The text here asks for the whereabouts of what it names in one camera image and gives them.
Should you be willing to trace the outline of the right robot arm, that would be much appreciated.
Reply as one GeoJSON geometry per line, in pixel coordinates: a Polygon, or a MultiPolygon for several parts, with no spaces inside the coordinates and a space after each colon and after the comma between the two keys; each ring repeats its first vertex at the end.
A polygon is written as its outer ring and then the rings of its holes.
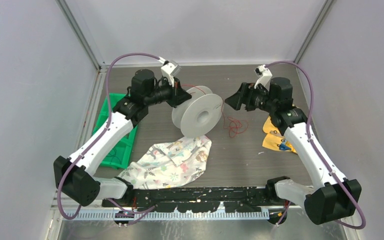
{"type": "Polygon", "coordinates": [[[362,192],[357,179],[348,179],[330,160],[318,142],[305,113],[293,103],[293,86],[284,77],[270,80],[269,88],[260,83],[243,82],[237,92],[225,99],[225,104],[238,111],[262,110],[271,123],[295,149],[304,164],[312,186],[294,182],[286,176],[269,179],[265,198],[271,205],[283,200],[305,210],[316,225],[351,217],[362,192]]]}

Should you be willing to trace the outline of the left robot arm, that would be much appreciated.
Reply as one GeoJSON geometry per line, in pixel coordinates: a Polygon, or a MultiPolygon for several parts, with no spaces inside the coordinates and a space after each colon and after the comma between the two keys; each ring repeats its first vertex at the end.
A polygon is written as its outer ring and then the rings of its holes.
{"type": "Polygon", "coordinates": [[[86,207],[96,199],[114,199],[121,207],[133,202],[126,181],[117,177],[95,178],[95,172],[116,144],[128,135],[149,113],[149,107],[167,103],[176,108],[192,98],[176,77],[156,79],[149,69],[138,70],[128,93],[110,109],[102,126],[69,157],[59,156],[53,163],[57,199],[67,195],[86,207]]]}

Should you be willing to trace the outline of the grey plastic spool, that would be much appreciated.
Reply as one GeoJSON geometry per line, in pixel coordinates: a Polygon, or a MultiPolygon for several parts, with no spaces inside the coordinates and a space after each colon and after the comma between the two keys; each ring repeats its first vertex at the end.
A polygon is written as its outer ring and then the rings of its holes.
{"type": "Polygon", "coordinates": [[[186,92],[191,94],[191,99],[174,108],[171,119],[184,137],[201,137],[220,121],[223,99],[203,85],[191,87],[186,92]]]}

